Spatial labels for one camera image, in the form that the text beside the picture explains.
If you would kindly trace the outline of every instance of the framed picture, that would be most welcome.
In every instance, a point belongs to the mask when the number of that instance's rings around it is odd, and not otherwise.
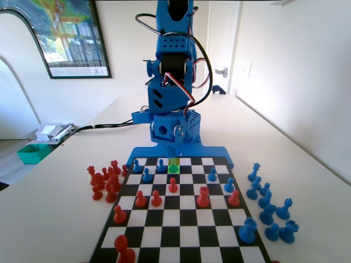
[[[111,78],[95,1],[0,0],[31,31],[50,78]]]

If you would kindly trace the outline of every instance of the red chess piece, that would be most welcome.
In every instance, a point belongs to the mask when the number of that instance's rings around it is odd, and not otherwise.
[[[238,190],[233,191],[233,194],[228,198],[228,203],[231,204],[233,207],[236,207],[240,204]]]
[[[123,177],[126,177],[126,175],[127,175],[127,173],[128,173],[127,166],[124,164],[124,165],[122,165],[122,168],[123,168],[122,176],[123,176]]]
[[[93,199],[94,199],[95,201],[97,201],[97,200],[99,200],[99,199],[102,198],[103,193],[100,192],[100,191],[97,189],[97,186],[96,186],[96,185],[93,187],[93,192],[94,192],[94,194],[93,194]]]
[[[107,190],[107,196],[105,197],[106,202],[113,203],[117,198],[117,194],[112,191],[111,185],[107,185],[106,190]]]
[[[119,205],[115,206],[114,211],[115,211],[114,222],[116,224],[123,223],[127,218],[127,213],[123,211]]]
[[[151,204],[154,207],[159,207],[162,204],[162,198],[158,195],[158,190],[154,190],[152,192],[152,195],[154,196],[151,200]]]
[[[108,180],[110,178],[109,173],[107,172],[106,168],[103,168],[103,174],[104,174],[104,181]]]
[[[174,177],[171,178],[171,184],[168,189],[171,193],[175,193],[178,190],[178,185],[176,185],[176,179]]]
[[[98,191],[103,190],[105,188],[104,176],[100,173],[94,174],[93,183],[95,183]]]
[[[201,207],[207,207],[210,203],[210,199],[208,199],[208,188],[206,186],[200,187],[200,195],[197,197],[196,202]]]
[[[134,263],[135,252],[128,247],[127,237],[125,235],[120,235],[115,239],[115,249],[120,254],[120,258],[117,263]]]
[[[135,204],[137,205],[137,207],[143,207],[144,205],[146,205],[146,197],[143,196],[143,192],[141,190],[139,190],[137,192],[137,200],[135,201]]]
[[[118,161],[111,161],[111,166],[114,168],[114,172],[116,175],[119,175],[121,173],[121,168],[118,167]]]

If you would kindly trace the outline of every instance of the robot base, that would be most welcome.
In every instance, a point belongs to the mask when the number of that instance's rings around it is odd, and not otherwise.
[[[166,157],[167,151],[163,145],[153,147],[136,147],[133,149],[131,156],[128,159],[127,167],[130,167],[132,161],[136,157]],[[229,156],[228,151],[223,146],[204,146],[201,143],[200,136],[197,140],[184,142],[182,147],[182,155],[176,157],[208,157],[208,156],[224,156],[227,158],[229,166],[233,169],[234,164]]]

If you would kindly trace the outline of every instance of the white wall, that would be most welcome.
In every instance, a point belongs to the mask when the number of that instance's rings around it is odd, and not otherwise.
[[[349,182],[350,9],[349,0],[244,2],[234,72],[238,97]]]
[[[208,2],[195,1],[195,5],[199,11],[194,34],[205,48]],[[112,79],[50,79],[27,27],[10,14],[0,15],[0,56],[19,77],[41,122],[85,125],[121,94],[146,94],[144,83],[149,78],[142,60],[155,58],[157,35],[134,17],[156,14],[156,6],[156,1],[97,1]],[[145,21],[156,26],[155,19]],[[199,66],[197,82],[203,79],[204,64]]]

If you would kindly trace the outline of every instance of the chessboard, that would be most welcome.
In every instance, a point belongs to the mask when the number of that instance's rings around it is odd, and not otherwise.
[[[114,241],[119,235],[127,237],[136,262],[271,263],[258,231],[252,244],[239,238],[239,228],[251,214],[225,157],[177,158],[179,169],[174,174],[169,169],[164,173],[157,171],[160,159],[170,165],[167,158],[136,159],[142,169],[134,173],[133,167],[129,167],[90,263],[116,263],[118,252]],[[213,167],[218,175],[214,182],[207,178]],[[153,175],[148,183],[142,179],[145,168]],[[230,177],[239,191],[237,207],[228,203],[231,193],[224,190]],[[168,189],[171,178],[179,186],[175,193]],[[205,208],[196,203],[201,186],[207,186],[209,192],[210,204]],[[138,190],[147,199],[143,207],[135,204]],[[154,190],[162,198],[159,207],[151,204]],[[113,220],[117,205],[127,213],[122,224]]]

